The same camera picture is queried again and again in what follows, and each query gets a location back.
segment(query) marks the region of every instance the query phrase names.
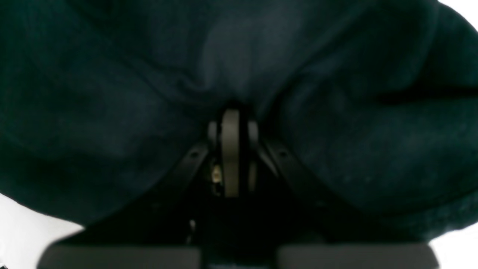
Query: white background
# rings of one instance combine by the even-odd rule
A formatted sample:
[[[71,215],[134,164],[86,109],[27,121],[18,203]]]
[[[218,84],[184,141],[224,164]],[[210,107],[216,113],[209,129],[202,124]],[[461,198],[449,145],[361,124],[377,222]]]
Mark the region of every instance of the white background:
[[[478,29],[478,0],[442,0]],[[0,266],[35,269],[51,242],[82,230],[79,225],[33,212],[0,194]],[[441,269],[478,269],[478,224],[431,242]]]

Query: gray plastic part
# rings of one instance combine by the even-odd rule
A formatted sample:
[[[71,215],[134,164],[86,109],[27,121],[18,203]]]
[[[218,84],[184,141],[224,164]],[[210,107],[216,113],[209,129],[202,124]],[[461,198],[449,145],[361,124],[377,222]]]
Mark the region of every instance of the gray plastic part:
[[[222,166],[224,196],[239,196],[239,121],[238,110],[227,110],[222,118]]]
[[[192,247],[55,246],[38,269],[200,269],[201,252]]]
[[[439,269],[426,244],[285,246],[278,269]]]

